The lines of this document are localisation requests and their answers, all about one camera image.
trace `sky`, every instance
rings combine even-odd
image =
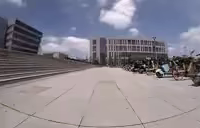
[[[0,16],[42,31],[43,52],[86,58],[92,37],[156,36],[170,56],[200,53],[200,0],[0,0]]]

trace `white cloud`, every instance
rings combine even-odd
[[[71,27],[70,30],[71,30],[71,31],[76,31],[77,28],[76,28],[76,27]]]
[[[97,0],[97,2],[101,7],[104,7],[107,5],[108,0]]]
[[[86,4],[86,3],[82,3],[82,4],[81,4],[81,7],[83,7],[83,8],[87,8],[87,7],[89,7],[89,5]]]
[[[132,36],[137,36],[139,34],[139,31],[136,29],[136,28],[130,28],[129,29],[129,33],[132,35]]]
[[[86,58],[89,53],[89,40],[78,37],[47,36],[41,44],[43,53],[63,52],[70,56]]]
[[[200,52],[200,26],[191,27],[187,32],[180,35],[181,45],[186,46],[189,50]]]
[[[1,3],[10,3],[10,4],[14,4],[18,7],[24,7],[26,6],[26,1],[25,0],[0,0],[0,4]]]
[[[111,9],[100,11],[99,20],[115,29],[125,29],[132,24],[135,11],[134,0],[117,0]]]

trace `pavement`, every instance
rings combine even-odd
[[[200,128],[200,87],[92,68],[0,87],[0,128]]]

